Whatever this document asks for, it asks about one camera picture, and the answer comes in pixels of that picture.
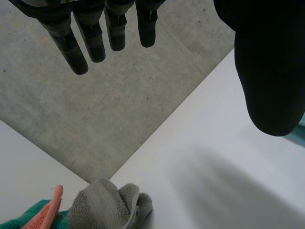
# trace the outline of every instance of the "gray concrete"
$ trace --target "gray concrete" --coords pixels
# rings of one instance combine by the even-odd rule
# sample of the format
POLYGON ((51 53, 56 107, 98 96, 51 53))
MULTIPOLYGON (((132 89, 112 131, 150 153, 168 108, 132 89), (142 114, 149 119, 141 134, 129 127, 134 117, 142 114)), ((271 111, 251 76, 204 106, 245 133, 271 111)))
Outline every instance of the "gray concrete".
POLYGON ((126 48, 76 76, 48 33, 8 1, 0 9, 0 119, 91 182, 111 177, 233 48, 212 0, 168 0, 157 41, 139 42, 135 7, 126 48))

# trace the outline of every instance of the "gray towel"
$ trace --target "gray towel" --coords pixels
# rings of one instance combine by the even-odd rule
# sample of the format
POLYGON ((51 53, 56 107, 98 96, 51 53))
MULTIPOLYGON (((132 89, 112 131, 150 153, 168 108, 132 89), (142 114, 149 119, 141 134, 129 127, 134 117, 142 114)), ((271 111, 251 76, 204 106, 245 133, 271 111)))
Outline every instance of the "gray towel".
POLYGON ((70 229, 140 229, 152 209, 151 198, 138 186, 118 190, 101 178, 78 193, 67 221, 70 229))

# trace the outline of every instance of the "white surface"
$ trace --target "white surface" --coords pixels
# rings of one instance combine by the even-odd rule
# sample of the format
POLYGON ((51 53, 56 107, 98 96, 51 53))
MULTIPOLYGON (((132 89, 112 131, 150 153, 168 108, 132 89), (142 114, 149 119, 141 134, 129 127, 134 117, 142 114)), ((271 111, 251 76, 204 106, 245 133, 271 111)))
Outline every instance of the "white surface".
POLYGON ((67 210, 88 184, 0 121, 0 223, 19 217, 63 185, 60 210, 67 210))
POLYGON ((232 51, 112 177, 154 229, 305 228, 305 148, 252 124, 232 51))

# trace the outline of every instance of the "black robotic finger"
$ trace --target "black robotic finger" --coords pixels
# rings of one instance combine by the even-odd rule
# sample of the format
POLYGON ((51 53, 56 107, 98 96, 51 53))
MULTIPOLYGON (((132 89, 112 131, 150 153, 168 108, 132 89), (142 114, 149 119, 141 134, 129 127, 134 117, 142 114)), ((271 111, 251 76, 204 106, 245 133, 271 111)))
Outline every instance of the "black robotic finger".
POLYGON ((145 48, 151 47, 155 43, 157 9, 164 2, 164 0, 136 0, 140 41, 145 48))
POLYGON ((114 51, 125 47, 125 13, 134 4, 134 0, 106 0, 105 18, 109 43, 114 51))
POLYGON ((36 18, 55 41, 71 69, 78 75, 88 71, 87 62, 70 27, 72 3, 41 0, 10 0, 21 12, 36 18))
POLYGON ((102 62, 106 57, 99 24, 104 2, 104 0, 81 0, 73 3, 74 18, 93 62, 102 62))
POLYGON ((71 30, 71 17, 58 21, 40 21, 40 23, 48 30, 74 73, 85 74, 88 65, 71 30))

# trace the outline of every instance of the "green towel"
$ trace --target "green towel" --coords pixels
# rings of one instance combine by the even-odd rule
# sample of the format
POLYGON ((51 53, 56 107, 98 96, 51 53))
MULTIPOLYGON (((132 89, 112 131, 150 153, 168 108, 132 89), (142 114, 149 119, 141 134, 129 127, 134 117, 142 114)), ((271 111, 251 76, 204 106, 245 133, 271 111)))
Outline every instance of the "green towel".
POLYGON ((301 146, 305 146, 305 114, 293 132, 285 137, 301 146))
MULTIPOLYGON (((30 207, 26 212, 17 219, 12 219, 0 225, 0 229, 21 229, 27 222, 29 222, 47 203, 49 199, 43 199, 30 207)), ((51 226, 51 229, 67 229, 68 211, 59 212, 51 226)))

